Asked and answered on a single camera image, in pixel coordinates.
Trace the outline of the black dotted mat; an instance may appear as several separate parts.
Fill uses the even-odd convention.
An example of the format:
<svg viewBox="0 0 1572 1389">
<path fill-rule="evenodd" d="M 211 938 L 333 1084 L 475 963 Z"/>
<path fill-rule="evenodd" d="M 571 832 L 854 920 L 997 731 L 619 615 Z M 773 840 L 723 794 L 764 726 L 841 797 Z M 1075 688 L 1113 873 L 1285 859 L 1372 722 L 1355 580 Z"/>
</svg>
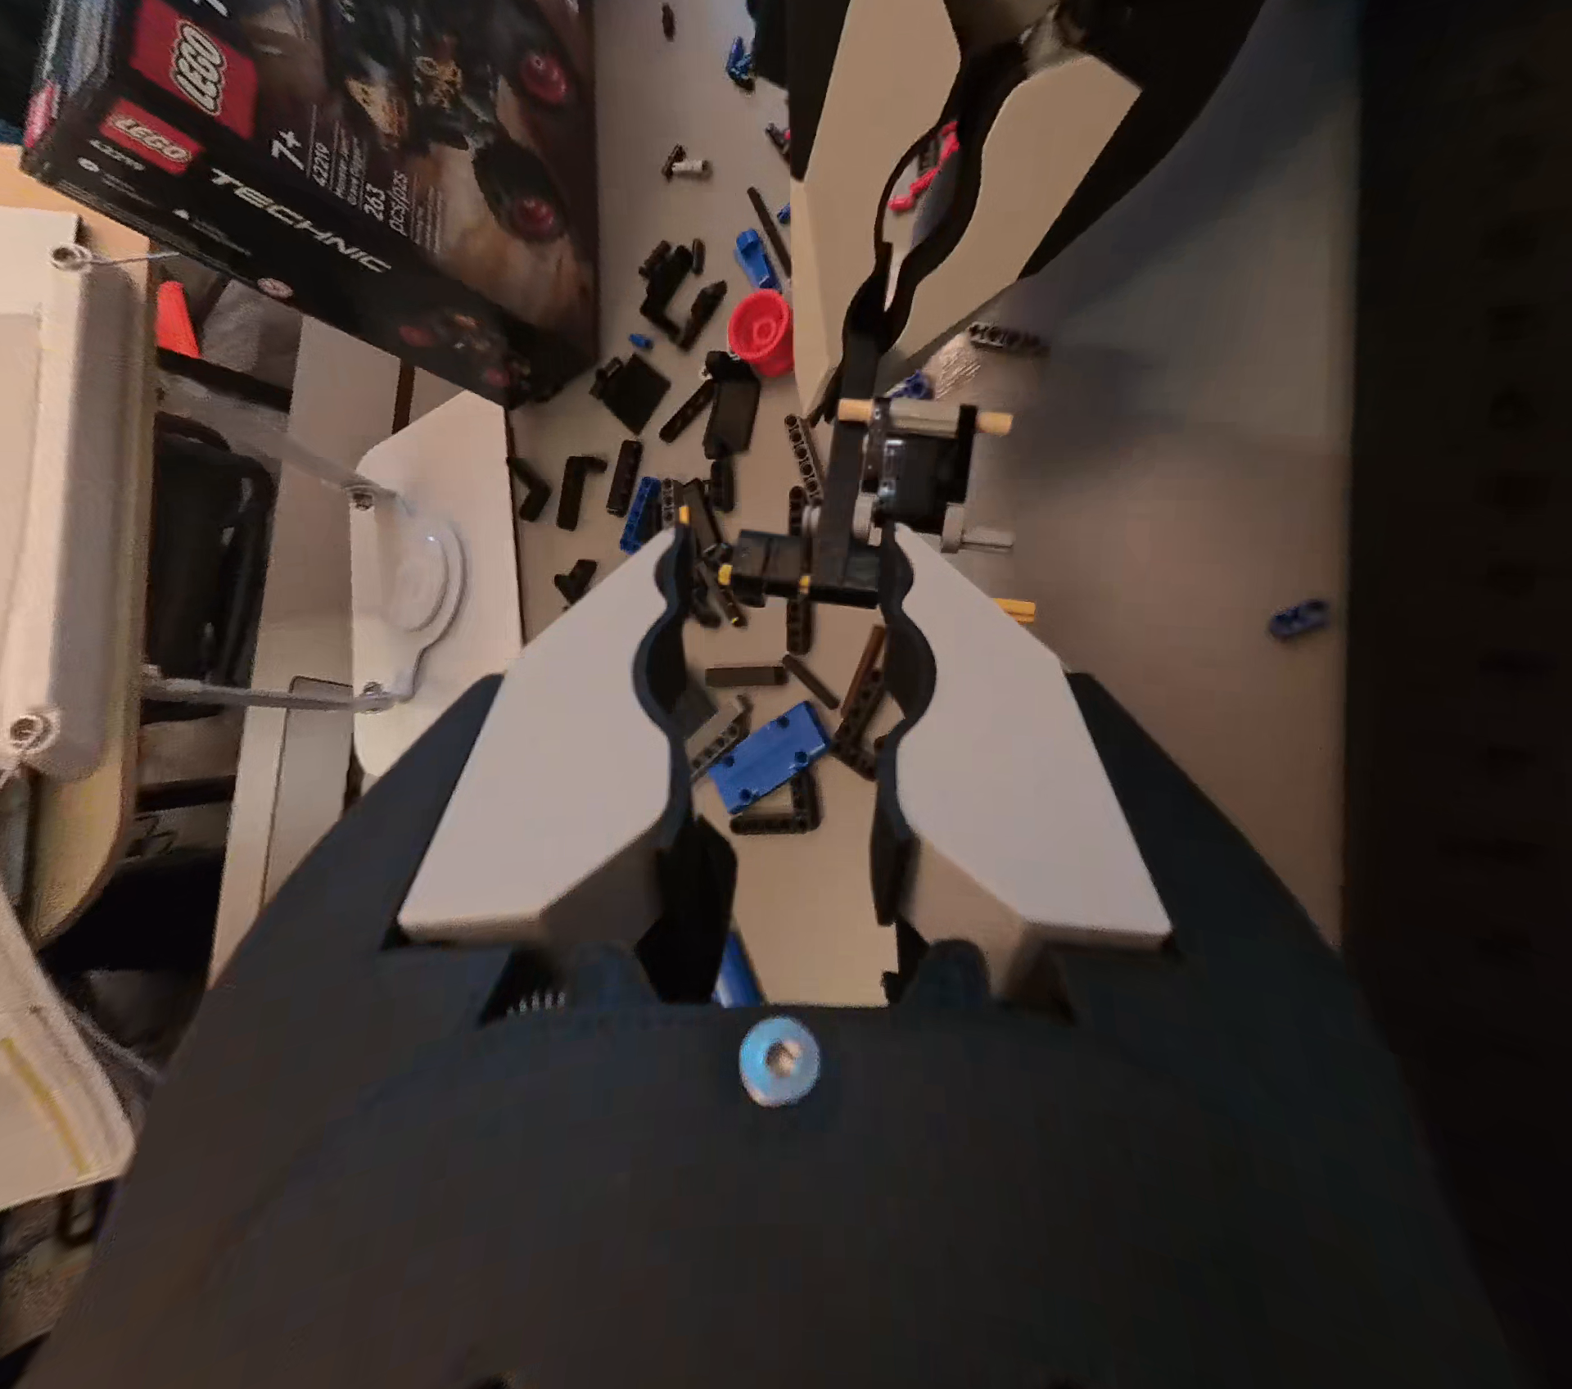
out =
<svg viewBox="0 0 1572 1389">
<path fill-rule="evenodd" d="M 1569 0 L 1362 0 L 1345 955 L 1569 1385 Z"/>
</svg>

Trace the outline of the pile of black and blue bricks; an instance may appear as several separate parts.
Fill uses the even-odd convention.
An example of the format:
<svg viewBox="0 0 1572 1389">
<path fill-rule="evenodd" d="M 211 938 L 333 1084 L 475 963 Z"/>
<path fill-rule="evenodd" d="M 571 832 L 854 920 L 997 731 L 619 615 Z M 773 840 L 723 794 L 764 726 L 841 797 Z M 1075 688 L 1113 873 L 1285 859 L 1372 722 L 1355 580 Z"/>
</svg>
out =
<svg viewBox="0 0 1572 1389">
<path fill-rule="evenodd" d="M 869 723 L 883 700 L 883 626 L 867 639 L 847 691 L 814 664 L 814 600 L 746 604 L 718 580 L 744 530 L 801 534 L 819 513 L 828 439 L 797 403 L 795 373 L 759 378 L 727 351 L 727 317 L 759 287 L 778 290 L 788 246 L 747 227 L 737 237 L 737 269 L 726 276 L 718 244 L 658 241 L 623 283 L 609 357 L 641 354 L 671 379 L 641 435 L 590 395 L 592 373 L 572 394 L 529 407 L 512 424 L 513 481 L 526 524 L 526 632 L 538 633 L 577 604 L 598 580 L 668 527 L 695 543 L 690 617 L 699 688 L 678 703 L 678 726 L 693 736 L 693 771 L 764 723 L 809 700 L 830 740 L 809 773 L 735 821 L 747 835 L 814 830 L 819 769 L 830 760 L 861 779 L 875 778 Z"/>
</svg>

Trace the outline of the black beam frame assembly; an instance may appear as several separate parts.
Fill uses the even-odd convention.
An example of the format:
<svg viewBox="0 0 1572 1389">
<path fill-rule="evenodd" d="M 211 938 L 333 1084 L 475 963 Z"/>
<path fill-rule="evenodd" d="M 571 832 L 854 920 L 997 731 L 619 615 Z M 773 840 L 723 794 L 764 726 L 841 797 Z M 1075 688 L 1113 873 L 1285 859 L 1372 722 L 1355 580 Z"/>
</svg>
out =
<svg viewBox="0 0 1572 1389">
<path fill-rule="evenodd" d="M 891 255 L 848 300 L 840 360 L 814 413 L 830 424 L 819 513 L 804 539 L 811 600 L 873 606 L 883 542 L 896 527 L 934 537 L 938 550 L 1010 553 L 1012 534 L 967 515 L 973 459 L 984 439 L 1005 439 L 1012 415 L 973 403 L 922 399 L 878 388 L 893 353 Z"/>
</svg>

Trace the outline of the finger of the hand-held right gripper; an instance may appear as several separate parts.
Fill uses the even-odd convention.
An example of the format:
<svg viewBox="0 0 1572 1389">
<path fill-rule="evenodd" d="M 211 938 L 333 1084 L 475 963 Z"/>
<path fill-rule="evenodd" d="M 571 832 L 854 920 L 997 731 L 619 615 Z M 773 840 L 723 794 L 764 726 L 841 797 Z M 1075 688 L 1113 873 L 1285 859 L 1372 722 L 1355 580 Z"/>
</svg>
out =
<svg viewBox="0 0 1572 1389">
<path fill-rule="evenodd" d="M 979 147 L 970 218 L 952 251 L 918 278 L 878 386 L 910 376 L 1021 276 L 1138 94 L 1133 81 L 1088 53 L 1062 56 L 1010 90 Z"/>
<path fill-rule="evenodd" d="M 875 281 L 889 183 L 941 117 L 960 64 L 942 0 L 848 0 L 809 164 L 791 189 L 795 382 L 804 413 L 840 363 L 855 294 Z"/>
</svg>

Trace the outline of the pile of red and blue connectors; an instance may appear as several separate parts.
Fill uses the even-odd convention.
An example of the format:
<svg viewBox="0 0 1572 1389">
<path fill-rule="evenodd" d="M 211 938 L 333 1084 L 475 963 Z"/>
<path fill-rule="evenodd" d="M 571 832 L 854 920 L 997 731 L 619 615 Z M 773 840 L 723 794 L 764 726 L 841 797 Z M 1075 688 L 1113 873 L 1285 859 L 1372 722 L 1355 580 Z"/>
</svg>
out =
<svg viewBox="0 0 1572 1389">
<path fill-rule="evenodd" d="M 916 147 L 914 164 L 902 165 L 902 180 L 886 199 L 886 210 L 893 215 L 911 214 L 929 192 L 934 181 L 945 171 L 947 162 L 959 151 L 957 121 L 942 121 Z"/>
</svg>

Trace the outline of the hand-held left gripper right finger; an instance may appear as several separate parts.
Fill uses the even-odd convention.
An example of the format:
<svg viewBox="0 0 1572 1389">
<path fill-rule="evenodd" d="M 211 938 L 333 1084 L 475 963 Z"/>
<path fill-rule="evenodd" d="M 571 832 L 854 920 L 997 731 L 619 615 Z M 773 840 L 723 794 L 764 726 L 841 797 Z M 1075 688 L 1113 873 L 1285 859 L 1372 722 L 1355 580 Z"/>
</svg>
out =
<svg viewBox="0 0 1572 1389">
<path fill-rule="evenodd" d="M 1170 913 L 1060 658 L 906 525 L 879 546 L 873 907 L 1033 1003 L 1060 949 L 1159 951 Z"/>
</svg>

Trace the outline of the yellow axle with black connector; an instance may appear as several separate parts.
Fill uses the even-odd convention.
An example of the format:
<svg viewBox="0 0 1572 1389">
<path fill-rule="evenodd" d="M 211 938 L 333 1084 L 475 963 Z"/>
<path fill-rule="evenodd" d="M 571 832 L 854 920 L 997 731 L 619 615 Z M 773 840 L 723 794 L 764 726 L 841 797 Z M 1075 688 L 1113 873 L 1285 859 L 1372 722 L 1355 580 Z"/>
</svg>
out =
<svg viewBox="0 0 1572 1389">
<path fill-rule="evenodd" d="M 819 546 L 809 532 L 744 530 L 731 546 L 731 557 L 718 566 L 718 580 L 746 604 L 759 606 L 770 597 L 814 600 L 875 609 L 886 625 L 916 630 L 918 621 L 910 606 L 916 587 L 910 550 L 934 560 L 941 570 L 950 566 L 937 542 L 906 524 L 885 527 L 875 542 L 855 537 L 838 569 L 819 561 Z"/>
</svg>

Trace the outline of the blue rectangular panel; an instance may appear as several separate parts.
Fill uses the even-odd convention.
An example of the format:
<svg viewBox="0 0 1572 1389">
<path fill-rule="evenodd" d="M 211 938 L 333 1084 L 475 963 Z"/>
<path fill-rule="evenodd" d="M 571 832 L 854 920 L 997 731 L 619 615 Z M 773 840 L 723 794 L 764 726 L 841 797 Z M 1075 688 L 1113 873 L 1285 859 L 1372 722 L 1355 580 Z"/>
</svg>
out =
<svg viewBox="0 0 1572 1389">
<path fill-rule="evenodd" d="M 767 717 L 757 731 L 715 755 L 708 776 L 727 815 L 741 815 L 828 752 L 830 740 L 809 700 Z"/>
</svg>

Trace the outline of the grey desk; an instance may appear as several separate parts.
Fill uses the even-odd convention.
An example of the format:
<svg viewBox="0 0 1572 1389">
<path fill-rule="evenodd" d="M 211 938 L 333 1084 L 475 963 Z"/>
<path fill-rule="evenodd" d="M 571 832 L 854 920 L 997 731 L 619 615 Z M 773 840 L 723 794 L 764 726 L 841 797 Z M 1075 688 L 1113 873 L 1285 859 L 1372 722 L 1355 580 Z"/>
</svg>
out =
<svg viewBox="0 0 1572 1389">
<path fill-rule="evenodd" d="M 1352 395 L 1355 0 L 1266 0 L 1178 146 L 1077 244 L 988 305 L 1046 357 L 979 354 L 960 391 L 1014 413 L 979 457 L 973 505 L 1012 555 L 960 555 L 1037 609 L 1035 633 L 1090 671 L 1222 804 L 1325 939 L 1343 917 L 1345 497 Z M 603 343 L 632 264 L 699 233 L 735 271 L 744 199 L 784 195 L 764 137 L 782 115 L 720 76 L 744 0 L 594 0 Z M 671 189 L 658 147 L 714 159 Z M 348 681 L 345 516 L 284 470 L 253 681 Z M 1333 623 L 1295 643 L 1268 615 Z M 335 715 L 248 711 L 211 945 L 220 972 L 344 812 Z M 870 785 L 830 760 L 823 821 L 738 842 L 737 917 L 770 1000 L 879 1004 L 893 931 L 867 881 Z"/>
</svg>

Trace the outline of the black toy set box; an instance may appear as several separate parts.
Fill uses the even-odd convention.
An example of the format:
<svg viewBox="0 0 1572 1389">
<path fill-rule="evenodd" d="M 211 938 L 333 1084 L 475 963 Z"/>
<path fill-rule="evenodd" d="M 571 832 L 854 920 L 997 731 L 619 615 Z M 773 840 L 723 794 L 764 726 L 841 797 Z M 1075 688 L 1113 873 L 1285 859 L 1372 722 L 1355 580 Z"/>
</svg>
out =
<svg viewBox="0 0 1572 1389">
<path fill-rule="evenodd" d="M 599 361 L 592 0 L 48 0 L 22 169 L 500 407 Z"/>
</svg>

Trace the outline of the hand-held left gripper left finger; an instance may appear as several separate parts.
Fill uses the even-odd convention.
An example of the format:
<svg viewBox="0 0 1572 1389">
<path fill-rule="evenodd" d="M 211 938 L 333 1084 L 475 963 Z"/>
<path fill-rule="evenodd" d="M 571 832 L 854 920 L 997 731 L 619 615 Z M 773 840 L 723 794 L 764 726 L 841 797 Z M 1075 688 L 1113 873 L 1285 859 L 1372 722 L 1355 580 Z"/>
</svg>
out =
<svg viewBox="0 0 1572 1389">
<path fill-rule="evenodd" d="M 666 1003 L 711 1003 L 737 851 L 700 815 L 678 700 L 695 543 L 668 527 L 500 675 L 400 906 L 411 941 L 564 967 L 631 951 Z"/>
</svg>

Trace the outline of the black square panel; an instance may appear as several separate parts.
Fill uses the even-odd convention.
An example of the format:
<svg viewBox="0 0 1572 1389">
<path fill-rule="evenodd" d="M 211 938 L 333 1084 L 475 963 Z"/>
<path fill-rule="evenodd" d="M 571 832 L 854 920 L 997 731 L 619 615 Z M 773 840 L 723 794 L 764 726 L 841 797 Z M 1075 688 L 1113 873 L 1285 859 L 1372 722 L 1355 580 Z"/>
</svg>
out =
<svg viewBox="0 0 1572 1389">
<path fill-rule="evenodd" d="M 629 435 L 641 435 L 668 388 L 671 379 L 641 354 L 609 357 L 590 379 L 590 395 Z"/>
</svg>

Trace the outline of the red wheel hub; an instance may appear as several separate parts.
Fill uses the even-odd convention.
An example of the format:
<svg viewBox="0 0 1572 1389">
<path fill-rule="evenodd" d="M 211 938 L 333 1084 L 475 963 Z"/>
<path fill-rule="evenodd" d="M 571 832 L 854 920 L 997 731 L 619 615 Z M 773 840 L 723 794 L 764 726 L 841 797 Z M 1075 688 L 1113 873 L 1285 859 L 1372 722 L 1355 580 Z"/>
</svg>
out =
<svg viewBox="0 0 1572 1389">
<path fill-rule="evenodd" d="M 726 340 L 727 351 L 764 379 L 795 373 L 795 314 L 778 290 L 759 287 L 738 299 Z"/>
</svg>

